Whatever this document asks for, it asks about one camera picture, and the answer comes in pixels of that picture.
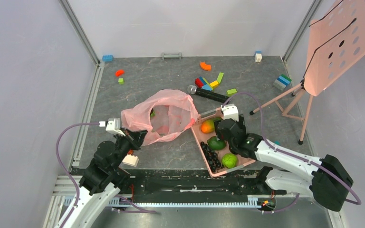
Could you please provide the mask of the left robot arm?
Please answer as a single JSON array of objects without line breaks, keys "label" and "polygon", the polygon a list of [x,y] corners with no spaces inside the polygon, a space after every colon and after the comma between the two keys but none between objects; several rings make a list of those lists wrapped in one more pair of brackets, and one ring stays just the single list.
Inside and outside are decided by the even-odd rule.
[{"label": "left robot arm", "polygon": [[57,223],[58,228],[89,228],[110,200],[130,189],[130,174],[119,166],[130,150],[139,150],[147,130],[121,129],[115,142],[101,142],[82,177],[76,183],[72,204]]}]

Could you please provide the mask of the light green fake round fruit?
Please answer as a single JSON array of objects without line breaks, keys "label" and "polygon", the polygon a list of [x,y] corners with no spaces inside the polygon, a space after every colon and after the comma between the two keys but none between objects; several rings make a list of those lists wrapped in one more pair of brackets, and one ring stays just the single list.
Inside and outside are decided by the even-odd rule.
[{"label": "light green fake round fruit", "polygon": [[221,163],[225,168],[231,169],[231,168],[234,168],[237,166],[238,158],[233,153],[227,153],[227,154],[223,155],[223,157],[221,159]]}]

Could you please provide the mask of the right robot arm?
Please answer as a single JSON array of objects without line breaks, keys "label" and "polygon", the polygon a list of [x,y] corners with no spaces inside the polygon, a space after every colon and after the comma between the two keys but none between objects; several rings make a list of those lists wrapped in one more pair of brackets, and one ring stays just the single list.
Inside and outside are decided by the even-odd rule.
[{"label": "right robot arm", "polygon": [[307,194],[321,206],[339,212],[353,185],[353,180],[338,158],[304,155],[273,144],[255,133],[247,133],[243,116],[239,120],[214,122],[216,137],[228,144],[229,151],[242,158],[278,166],[264,167],[257,176],[258,192],[273,190]]}]

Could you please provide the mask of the pink plastic bag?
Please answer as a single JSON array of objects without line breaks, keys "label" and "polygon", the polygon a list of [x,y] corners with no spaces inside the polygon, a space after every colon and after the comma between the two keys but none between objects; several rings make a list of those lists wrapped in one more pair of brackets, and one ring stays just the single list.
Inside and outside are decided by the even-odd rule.
[{"label": "pink plastic bag", "polygon": [[181,90],[160,90],[135,107],[121,112],[121,122],[130,131],[147,130],[143,146],[177,138],[200,117],[193,99]]}]

